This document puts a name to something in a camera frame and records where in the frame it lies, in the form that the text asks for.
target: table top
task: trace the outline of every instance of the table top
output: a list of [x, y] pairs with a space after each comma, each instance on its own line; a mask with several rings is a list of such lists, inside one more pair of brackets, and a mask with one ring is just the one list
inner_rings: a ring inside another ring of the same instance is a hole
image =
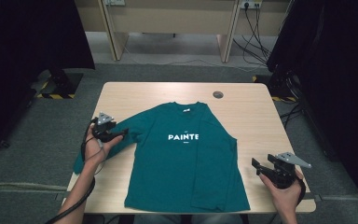
[[[213, 96], [217, 91], [223, 93], [222, 98]], [[268, 154], [293, 153], [293, 149], [267, 87], [255, 83], [108, 82], [103, 86], [92, 118], [102, 111], [120, 122], [168, 102], [203, 102], [211, 108], [227, 132], [237, 138], [238, 166], [251, 206], [251, 210], [243, 213], [275, 212], [270, 193], [255, 174], [251, 161], [255, 158], [273, 168], [267, 160]], [[88, 198], [86, 213], [147, 213], [124, 207], [134, 150], [135, 145], [131, 145], [106, 161], [95, 176], [96, 185]], [[76, 179], [77, 175], [73, 174], [68, 190]], [[296, 210], [308, 213], [315, 209], [314, 200], [303, 200]]]

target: wall socket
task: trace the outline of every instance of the wall socket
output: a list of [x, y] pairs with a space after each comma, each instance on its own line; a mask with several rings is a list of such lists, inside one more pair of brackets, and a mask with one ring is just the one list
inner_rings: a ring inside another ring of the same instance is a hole
[[241, 8], [245, 8], [245, 4], [248, 3], [248, 9], [261, 8], [261, 3], [263, 0], [242, 0]]
[[124, 0], [104, 0], [107, 6], [126, 6], [126, 2]]

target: teal t-shirt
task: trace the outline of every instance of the teal t-shirt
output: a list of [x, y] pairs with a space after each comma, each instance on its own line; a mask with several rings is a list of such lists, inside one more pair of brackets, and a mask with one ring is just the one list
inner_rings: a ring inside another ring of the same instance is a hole
[[[211, 213], [249, 210], [237, 164], [237, 140], [209, 106], [167, 103], [121, 121], [129, 128], [110, 151], [136, 143], [126, 207], [154, 212]], [[79, 155], [75, 173], [83, 169]]]

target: human hand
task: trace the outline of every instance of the human hand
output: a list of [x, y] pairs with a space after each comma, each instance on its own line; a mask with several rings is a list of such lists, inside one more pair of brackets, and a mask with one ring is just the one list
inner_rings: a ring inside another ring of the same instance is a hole
[[[296, 170], [296, 175], [299, 179], [304, 178], [298, 170]], [[259, 177], [271, 192], [272, 202], [280, 214], [282, 221], [286, 224], [297, 223], [296, 207], [298, 197], [301, 193], [301, 186], [299, 185], [298, 180], [296, 180], [292, 186], [287, 189], [278, 189], [265, 175], [260, 174]]]
[[103, 148], [101, 148], [98, 140], [92, 135], [92, 127], [93, 125], [89, 126], [86, 137], [85, 163], [98, 165], [106, 160], [110, 149], [117, 145], [123, 139], [123, 136], [119, 135], [111, 141], [103, 143]]

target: gray carpet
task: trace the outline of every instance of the gray carpet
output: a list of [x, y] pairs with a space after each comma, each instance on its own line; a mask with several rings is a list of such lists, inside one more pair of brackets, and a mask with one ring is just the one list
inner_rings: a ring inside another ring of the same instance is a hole
[[[266, 69], [245, 73], [223, 67], [134, 64], [97, 64], [96, 70], [68, 72], [84, 73], [75, 99], [35, 98], [7, 139], [11, 146], [0, 148], [0, 184], [6, 184], [0, 185], [0, 223], [43, 223], [58, 211], [83, 132], [105, 82], [252, 82], [256, 74], [269, 74]], [[43, 83], [46, 74], [40, 78]], [[283, 102], [275, 105], [280, 114], [293, 108]], [[341, 163], [325, 157], [306, 118], [290, 120], [287, 133], [297, 156], [313, 165], [304, 169], [304, 174], [318, 199], [316, 211], [299, 215], [299, 222], [358, 223], [358, 190]], [[271, 217], [250, 215], [250, 221], [267, 224]]]

